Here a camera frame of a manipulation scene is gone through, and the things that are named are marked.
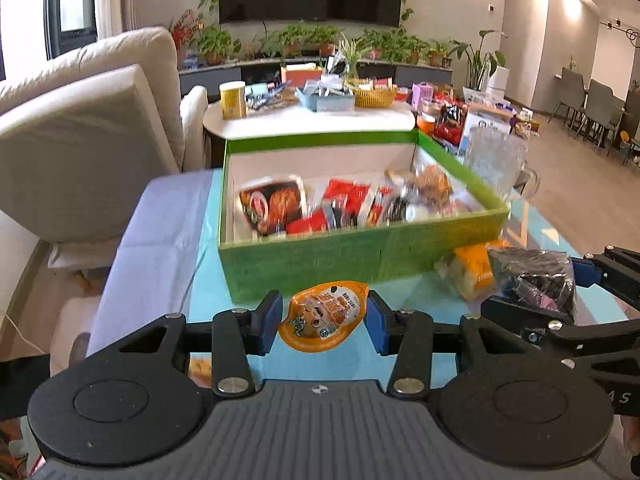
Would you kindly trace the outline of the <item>blue plastic tray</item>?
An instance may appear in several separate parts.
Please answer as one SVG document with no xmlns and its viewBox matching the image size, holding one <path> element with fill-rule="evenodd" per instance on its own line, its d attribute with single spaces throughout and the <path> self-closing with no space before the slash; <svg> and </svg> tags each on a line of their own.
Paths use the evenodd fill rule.
<svg viewBox="0 0 640 480">
<path fill-rule="evenodd" d="M 355 109 L 355 97 L 352 94 L 319 96 L 318 93 L 307 93 L 303 88 L 296 88 L 295 95 L 302 107 L 314 113 L 347 113 Z"/>
</svg>

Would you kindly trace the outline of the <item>tall leafy floor plant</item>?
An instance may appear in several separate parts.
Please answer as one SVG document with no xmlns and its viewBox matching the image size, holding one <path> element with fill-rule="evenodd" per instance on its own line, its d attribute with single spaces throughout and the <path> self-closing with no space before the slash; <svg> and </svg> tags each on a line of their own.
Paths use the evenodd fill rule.
<svg viewBox="0 0 640 480">
<path fill-rule="evenodd" d="M 499 50 L 484 51 L 484 42 L 489 35 L 499 35 L 506 38 L 508 35 L 502 30 L 482 29 L 478 32 L 480 43 L 477 47 L 466 42 L 454 40 L 450 54 L 454 54 L 459 61 L 466 63 L 466 88 L 480 91 L 482 83 L 498 70 L 506 66 L 506 58 Z"/>
</svg>

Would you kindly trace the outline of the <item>woven yellow basket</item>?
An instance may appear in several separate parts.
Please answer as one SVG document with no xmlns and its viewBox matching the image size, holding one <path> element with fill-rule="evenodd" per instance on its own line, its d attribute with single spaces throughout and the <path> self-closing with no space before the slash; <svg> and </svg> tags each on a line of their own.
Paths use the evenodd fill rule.
<svg viewBox="0 0 640 480">
<path fill-rule="evenodd" d="M 377 86 L 372 80 L 347 79 L 346 87 L 355 98 L 358 108 L 387 108 L 392 105 L 397 96 L 397 87 Z"/>
</svg>

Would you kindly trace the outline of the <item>grey dining chair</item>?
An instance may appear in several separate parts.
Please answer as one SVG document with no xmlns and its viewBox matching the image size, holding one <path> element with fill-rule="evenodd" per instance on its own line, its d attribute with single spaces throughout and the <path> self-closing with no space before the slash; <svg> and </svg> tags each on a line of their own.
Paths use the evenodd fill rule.
<svg viewBox="0 0 640 480">
<path fill-rule="evenodd" d="M 555 109 L 549 117 L 549 122 L 555 118 L 559 109 L 565 106 L 566 113 L 563 124 L 566 124 L 567 118 L 570 118 L 570 127 L 573 127 L 578 113 L 584 107 L 586 95 L 587 91 L 582 74 L 574 72 L 574 70 L 570 68 L 563 67 L 558 90 L 558 104 L 556 104 Z"/>
</svg>

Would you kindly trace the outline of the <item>red flower decoration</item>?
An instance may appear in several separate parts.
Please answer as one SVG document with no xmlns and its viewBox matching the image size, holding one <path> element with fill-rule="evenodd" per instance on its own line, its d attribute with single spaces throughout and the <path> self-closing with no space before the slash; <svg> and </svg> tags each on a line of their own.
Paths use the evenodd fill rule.
<svg viewBox="0 0 640 480">
<path fill-rule="evenodd" d="M 191 9 L 184 11 L 178 20 L 170 22 L 168 29 L 177 51 L 179 70 L 183 69 L 186 59 L 194 55 L 196 36 L 203 28 L 201 15 Z"/>
</svg>

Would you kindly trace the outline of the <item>dark sausage snack packet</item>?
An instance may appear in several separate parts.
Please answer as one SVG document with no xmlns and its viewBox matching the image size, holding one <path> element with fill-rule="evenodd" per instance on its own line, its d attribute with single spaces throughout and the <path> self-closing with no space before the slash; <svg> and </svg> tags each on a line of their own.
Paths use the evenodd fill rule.
<svg viewBox="0 0 640 480">
<path fill-rule="evenodd" d="M 276 174 L 243 184 L 238 205 L 256 236 L 268 237 L 286 231 L 307 211 L 303 179 L 295 174 Z"/>
</svg>

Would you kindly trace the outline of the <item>orange egg shaped toy snack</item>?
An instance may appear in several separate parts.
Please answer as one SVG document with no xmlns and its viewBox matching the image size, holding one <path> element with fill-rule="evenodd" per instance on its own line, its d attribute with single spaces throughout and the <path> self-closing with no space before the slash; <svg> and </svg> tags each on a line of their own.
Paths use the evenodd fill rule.
<svg viewBox="0 0 640 480">
<path fill-rule="evenodd" d="M 280 338 L 305 353 L 329 351 L 356 330 L 367 313 L 369 286 L 354 281 L 329 282 L 294 295 L 280 323 Z"/>
</svg>

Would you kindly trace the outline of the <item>yellow canister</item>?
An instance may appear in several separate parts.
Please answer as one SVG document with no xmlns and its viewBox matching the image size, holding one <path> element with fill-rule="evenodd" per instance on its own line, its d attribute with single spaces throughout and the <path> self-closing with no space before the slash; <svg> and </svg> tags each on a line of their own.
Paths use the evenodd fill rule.
<svg viewBox="0 0 640 480">
<path fill-rule="evenodd" d="M 246 116 L 246 84 L 242 80 L 219 85 L 221 115 L 224 120 L 242 119 Z"/>
</svg>

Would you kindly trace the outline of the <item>clear glass mug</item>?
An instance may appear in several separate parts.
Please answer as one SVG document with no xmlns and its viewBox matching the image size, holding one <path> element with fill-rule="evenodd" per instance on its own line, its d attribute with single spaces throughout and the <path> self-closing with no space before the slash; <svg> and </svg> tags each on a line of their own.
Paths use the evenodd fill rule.
<svg viewBox="0 0 640 480">
<path fill-rule="evenodd" d="M 519 136 L 486 126 L 473 127 L 464 164 L 503 200 L 510 200 L 514 192 L 530 200 L 539 190 L 540 177 L 529 166 L 527 154 L 528 144 Z"/>
</svg>

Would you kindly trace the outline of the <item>black dried snack bag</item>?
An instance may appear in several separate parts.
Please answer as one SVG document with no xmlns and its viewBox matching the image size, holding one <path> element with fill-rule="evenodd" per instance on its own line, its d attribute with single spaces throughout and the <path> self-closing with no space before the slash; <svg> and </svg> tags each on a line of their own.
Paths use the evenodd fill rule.
<svg viewBox="0 0 640 480">
<path fill-rule="evenodd" d="M 489 248 L 488 261 L 503 296 L 526 307 L 574 314 L 575 273 L 566 252 Z"/>
</svg>

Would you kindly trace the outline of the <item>red instant noodle packet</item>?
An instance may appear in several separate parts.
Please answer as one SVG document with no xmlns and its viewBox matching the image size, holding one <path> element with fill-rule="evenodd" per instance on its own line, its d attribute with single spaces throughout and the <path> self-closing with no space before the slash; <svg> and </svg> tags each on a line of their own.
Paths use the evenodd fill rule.
<svg viewBox="0 0 640 480">
<path fill-rule="evenodd" d="M 318 207 L 286 227 L 288 235 L 350 228 L 373 228 L 383 221 L 395 191 L 386 185 L 329 180 Z"/>
</svg>

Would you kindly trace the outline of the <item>yellow cracker packet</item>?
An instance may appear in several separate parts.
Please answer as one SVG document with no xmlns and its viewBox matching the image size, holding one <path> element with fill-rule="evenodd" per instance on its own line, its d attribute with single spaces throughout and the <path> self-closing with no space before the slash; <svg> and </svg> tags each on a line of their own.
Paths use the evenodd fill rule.
<svg viewBox="0 0 640 480">
<path fill-rule="evenodd" d="M 506 240 L 492 240 L 454 248 L 435 264 L 438 275 L 466 302 L 482 300 L 497 290 L 488 258 L 491 248 L 505 248 Z"/>
</svg>

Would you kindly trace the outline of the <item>white round coffee table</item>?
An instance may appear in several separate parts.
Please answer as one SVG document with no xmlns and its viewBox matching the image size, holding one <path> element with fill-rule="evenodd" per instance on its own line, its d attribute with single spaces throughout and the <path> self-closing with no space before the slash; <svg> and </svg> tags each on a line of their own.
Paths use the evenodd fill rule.
<svg viewBox="0 0 640 480">
<path fill-rule="evenodd" d="M 225 120 L 219 102 L 209 104 L 204 128 L 224 140 L 294 136 L 294 134 L 410 131 L 416 118 L 407 103 L 393 102 L 387 108 L 354 108 L 349 112 L 312 112 L 296 104 L 278 110 L 260 110 L 245 118 Z"/>
</svg>

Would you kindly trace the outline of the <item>dark tv cabinet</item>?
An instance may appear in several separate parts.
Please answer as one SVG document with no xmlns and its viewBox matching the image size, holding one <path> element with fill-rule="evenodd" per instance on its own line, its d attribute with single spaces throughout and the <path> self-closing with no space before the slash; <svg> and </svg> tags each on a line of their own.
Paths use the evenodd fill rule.
<svg viewBox="0 0 640 480">
<path fill-rule="evenodd" d="M 316 70 L 310 72 L 311 79 L 319 79 L 322 74 L 324 58 L 258 58 L 253 61 L 234 61 L 216 66 L 180 70 L 180 92 L 185 96 L 195 86 L 202 86 L 209 96 L 218 96 L 219 86 L 224 82 L 242 80 L 247 84 L 280 81 L 286 66 L 294 66 L 294 75 L 298 77 L 303 69 L 313 65 Z M 433 67 L 424 64 L 393 63 L 384 60 L 361 60 L 357 66 L 360 78 L 392 78 L 399 87 L 411 88 L 413 84 L 425 81 L 430 84 L 451 84 L 452 69 Z"/>
</svg>

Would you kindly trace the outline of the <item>beige sofa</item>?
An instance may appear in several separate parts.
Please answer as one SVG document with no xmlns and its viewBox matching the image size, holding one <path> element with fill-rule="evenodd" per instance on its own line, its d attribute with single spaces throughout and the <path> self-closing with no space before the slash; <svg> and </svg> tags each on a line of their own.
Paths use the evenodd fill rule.
<svg viewBox="0 0 640 480">
<path fill-rule="evenodd" d="M 147 27 L 1 84 L 1 210 L 52 244 L 119 237 L 146 186 L 205 167 L 207 91 L 181 93 L 177 49 Z"/>
</svg>

